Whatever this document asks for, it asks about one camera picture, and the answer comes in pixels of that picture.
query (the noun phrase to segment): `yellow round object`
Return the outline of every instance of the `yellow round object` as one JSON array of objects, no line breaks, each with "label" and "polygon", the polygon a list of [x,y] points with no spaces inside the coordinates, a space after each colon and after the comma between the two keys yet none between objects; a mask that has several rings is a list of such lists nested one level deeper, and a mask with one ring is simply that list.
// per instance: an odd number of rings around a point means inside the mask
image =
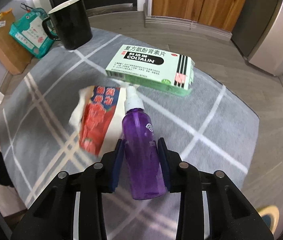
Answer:
[{"label": "yellow round object", "polygon": [[271,219],[270,223],[270,231],[274,234],[278,225],[279,221],[279,210],[276,206],[267,206],[265,208],[262,208],[258,211],[258,214],[263,217],[268,215]]}]

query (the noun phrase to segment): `green medicine box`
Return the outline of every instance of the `green medicine box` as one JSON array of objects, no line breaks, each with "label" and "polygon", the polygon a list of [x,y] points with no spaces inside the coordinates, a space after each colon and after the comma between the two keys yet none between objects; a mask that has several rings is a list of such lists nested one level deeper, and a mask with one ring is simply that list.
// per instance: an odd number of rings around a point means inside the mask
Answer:
[{"label": "green medicine box", "polygon": [[195,63],[190,57],[160,49],[123,45],[106,67],[111,78],[178,96],[191,92]]}]

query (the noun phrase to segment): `teal package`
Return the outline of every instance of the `teal package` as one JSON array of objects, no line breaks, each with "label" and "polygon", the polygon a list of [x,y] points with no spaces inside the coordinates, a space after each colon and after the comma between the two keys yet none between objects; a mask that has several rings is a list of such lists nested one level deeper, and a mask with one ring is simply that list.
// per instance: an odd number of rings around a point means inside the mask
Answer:
[{"label": "teal package", "polygon": [[9,35],[36,58],[42,58],[54,43],[53,40],[48,38],[42,27],[42,21],[46,17],[47,14],[44,9],[34,8],[15,21],[9,31]]}]

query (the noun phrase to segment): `black label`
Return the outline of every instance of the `black label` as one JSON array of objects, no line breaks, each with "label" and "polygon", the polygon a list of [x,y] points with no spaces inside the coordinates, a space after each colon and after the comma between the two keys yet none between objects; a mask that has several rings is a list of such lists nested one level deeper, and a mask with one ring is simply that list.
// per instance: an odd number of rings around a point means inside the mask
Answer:
[{"label": "black label", "polygon": [[152,55],[147,55],[147,54],[142,54],[142,53],[127,52],[124,58],[137,60],[141,62],[147,62],[147,63],[151,63],[155,65],[163,64],[163,58],[152,56]]}]

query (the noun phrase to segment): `red and white snack package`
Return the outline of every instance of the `red and white snack package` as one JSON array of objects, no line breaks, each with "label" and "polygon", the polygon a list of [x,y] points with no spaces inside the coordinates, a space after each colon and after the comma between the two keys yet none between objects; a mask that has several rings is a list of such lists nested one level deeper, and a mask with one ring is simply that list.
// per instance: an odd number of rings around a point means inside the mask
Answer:
[{"label": "red and white snack package", "polygon": [[79,132],[80,147],[101,157],[113,151],[121,138],[126,89],[90,86],[79,94],[69,123]]}]

